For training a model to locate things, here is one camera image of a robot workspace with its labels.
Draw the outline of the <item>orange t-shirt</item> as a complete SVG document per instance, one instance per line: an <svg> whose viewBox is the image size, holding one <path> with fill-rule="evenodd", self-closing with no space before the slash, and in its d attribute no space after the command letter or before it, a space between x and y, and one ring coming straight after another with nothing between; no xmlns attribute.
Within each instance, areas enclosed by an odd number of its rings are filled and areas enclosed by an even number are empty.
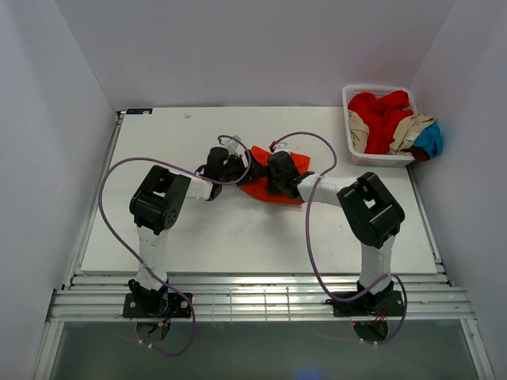
<svg viewBox="0 0 507 380"><path fill-rule="evenodd" d="M263 150L259 146L252 146L250 149L251 156L254 156L262 165L267 165L267 159L272 153L267 150ZM267 203L282 203L290 205L301 205L303 201L290 199L285 195L274 195L269 194L268 191L268 178L262 178L260 180L246 182L240 186L250 197Z"/></svg>

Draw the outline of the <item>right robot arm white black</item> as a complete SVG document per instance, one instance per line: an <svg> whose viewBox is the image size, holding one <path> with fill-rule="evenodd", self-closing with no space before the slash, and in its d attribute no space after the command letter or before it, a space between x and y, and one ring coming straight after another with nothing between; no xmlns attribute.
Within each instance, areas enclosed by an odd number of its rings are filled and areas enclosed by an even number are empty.
<svg viewBox="0 0 507 380"><path fill-rule="evenodd" d="M355 180L300 173L285 151L267 159L269 185L291 200L306 204L305 239L311 267L327 302L339 315L377 314L389 299L401 300L394 290L391 256L405 213L378 176L366 172ZM360 276L354 292L332 292L324 284L311 247L310 217L313 203L339 207L360 242Z"/></svg>

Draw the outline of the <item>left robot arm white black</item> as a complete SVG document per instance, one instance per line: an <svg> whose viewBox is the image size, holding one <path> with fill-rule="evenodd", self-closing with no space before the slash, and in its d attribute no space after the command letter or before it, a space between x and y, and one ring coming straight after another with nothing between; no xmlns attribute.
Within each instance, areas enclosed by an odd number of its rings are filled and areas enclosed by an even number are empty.
<svg viewBox="0 0 507 380"><path fill-rule="evenodd" d="M244 185L266 174L248 150L243 157L227 148L213 147L207 162L196 171L204 177L176 174L154 165L135 191L129 205L139 237L139 269L128 282L135 304L150 316L168 310L167 243L186 200L214 200L225 183Z"/></svg>

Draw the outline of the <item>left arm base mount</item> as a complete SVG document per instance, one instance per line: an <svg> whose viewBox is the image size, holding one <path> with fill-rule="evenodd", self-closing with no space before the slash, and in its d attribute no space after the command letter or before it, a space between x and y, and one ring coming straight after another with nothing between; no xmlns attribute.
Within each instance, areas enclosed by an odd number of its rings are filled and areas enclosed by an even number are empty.
<svg viewBox="0 0 507 380"><path fill-rule="evenodd" d="M142 296L128 293L124 299L122 317L125 318L161 318L172 315L176 318L191 317L189 301L175 293Z"/></svg>

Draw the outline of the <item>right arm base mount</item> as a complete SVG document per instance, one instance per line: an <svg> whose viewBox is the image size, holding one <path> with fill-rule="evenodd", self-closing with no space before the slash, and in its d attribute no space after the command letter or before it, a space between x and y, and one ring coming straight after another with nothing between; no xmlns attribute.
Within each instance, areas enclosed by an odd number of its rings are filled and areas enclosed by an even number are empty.
<svg viewBox="0 0 507 380"><path fill-rule="evenodd" d="M333 307L335 317L401 317L405 309L399 291L367 293L352 302L336 302L328 298L325 304Z"/></svg>

